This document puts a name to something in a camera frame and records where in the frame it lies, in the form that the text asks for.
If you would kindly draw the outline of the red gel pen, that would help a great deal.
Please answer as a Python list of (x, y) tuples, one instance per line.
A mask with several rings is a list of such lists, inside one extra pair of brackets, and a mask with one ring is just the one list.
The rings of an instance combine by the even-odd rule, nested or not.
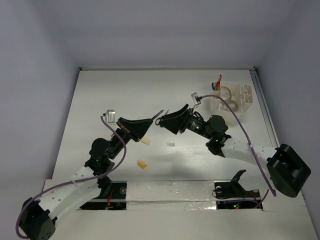
[(216, 89), (216, 90), (218, 90), (218, 88), (219, 88), (219, 86), (220, 86), (220, 84), (221, 84), (222, 77), (223, 77), (223, 76), (220, 74), (220, 75), (219, 75), (219, 78), (218, 78), (218, 81), (216, 82), (216, 85), (215, 85), (215, 89)]

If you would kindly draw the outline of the beige masking tape roll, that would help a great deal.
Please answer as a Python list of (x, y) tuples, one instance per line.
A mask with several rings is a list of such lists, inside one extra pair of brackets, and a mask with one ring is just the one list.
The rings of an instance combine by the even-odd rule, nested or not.
[(220, 93), (221, 93), (221, 96), (225, 97), (226, 99), (232, 98), (232, 91), (226, 86), (220, 87)]

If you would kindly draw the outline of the clear tape roll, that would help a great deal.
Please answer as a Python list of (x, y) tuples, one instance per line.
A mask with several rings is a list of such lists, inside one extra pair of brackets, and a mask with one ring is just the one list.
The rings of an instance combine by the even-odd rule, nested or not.
[(225, 102), (227, 103), (227, 105), (233, 110), (236, 111), (238, 109), (238, 104), (236, 101), (232, 100), (232, 99), (227, 99), (225, 100)]

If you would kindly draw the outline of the white perforated organizer basket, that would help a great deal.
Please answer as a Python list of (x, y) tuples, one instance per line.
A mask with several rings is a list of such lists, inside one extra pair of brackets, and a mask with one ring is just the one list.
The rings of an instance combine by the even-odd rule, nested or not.
[[(228, 99), (221, 95), (221, 87), (228, 87), (232, 92), (232, 98)], [(212, 90), (212, 94), (221, 97), (223, 100), (234, 100), (238, 104), (236, 114), (245, 113), (254, 103), (253, 89), (250, 84), (240, 84), (235, 82), (220, 82), (218, 90)]]

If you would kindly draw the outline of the black handled scissors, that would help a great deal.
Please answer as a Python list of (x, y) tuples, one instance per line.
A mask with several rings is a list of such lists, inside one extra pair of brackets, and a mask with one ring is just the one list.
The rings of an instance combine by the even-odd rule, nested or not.
[[(167, 110), (165, 113), (164, 113), (164, 115), (167, 115), (169, 113), (169, 110)], [(156, 126), (159, 126), (160, 125), (160, 121), (161, 121), (161, 117), (158, 117), (156, 120), (155, 120), (155, 125)]]

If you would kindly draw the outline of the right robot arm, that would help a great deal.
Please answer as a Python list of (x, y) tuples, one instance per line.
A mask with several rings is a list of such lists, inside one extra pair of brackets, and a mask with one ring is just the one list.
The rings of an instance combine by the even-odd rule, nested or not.
[(257, 164), (264, 174), (262, 178), (287, 197), (297, 197), (311, 175), (311, 169), (291, 146), (254, 147), (228, 135), (228, 126), (222, 116), (212, 115), (204, 120), (199, 114), (192, 113), (187, 104), (176, 112), (159, 117), (156, 124), (175, 135), (189, 130), (206, 138), (205, 145), (215, 156)]

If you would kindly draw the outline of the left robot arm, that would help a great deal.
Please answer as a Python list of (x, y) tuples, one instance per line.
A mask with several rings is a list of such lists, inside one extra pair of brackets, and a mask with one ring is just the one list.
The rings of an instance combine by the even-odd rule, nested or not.
[(95, 139), (89, 159), (68, 181), (49, 187), (23, 203), (15, 223), (20, 239), (48, 240), (55, 233), (58, 221), (67, 213), (95, 197), (108, 196), (112, 188), (108, 175), (125, 160), (127, 144), (141, 142), (154, 122), (153, 118), (128, 120), (120, 117), (117, 129), (113, 129), (105, 121), (105, 115), (100, 119), (112, 131), (111, 139)]

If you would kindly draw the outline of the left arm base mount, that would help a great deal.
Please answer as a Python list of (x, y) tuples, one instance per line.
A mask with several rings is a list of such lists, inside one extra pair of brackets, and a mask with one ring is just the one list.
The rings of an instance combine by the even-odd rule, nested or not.
[(122, 211), (127, 209), (127, 182), (112, 181), (108, 176), (98, 180), (100, 194), (79, 207), (89, 211)]

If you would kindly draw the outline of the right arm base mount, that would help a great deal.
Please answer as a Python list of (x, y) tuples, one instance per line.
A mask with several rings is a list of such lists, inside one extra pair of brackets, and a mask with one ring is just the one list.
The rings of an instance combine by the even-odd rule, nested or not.
[(239, 180), (246, 170), (239, 170), (231, 180), (214, 183), (211, 195), (216, 199), (218, 210), (262, 209), (259, 190), (245, 190)]

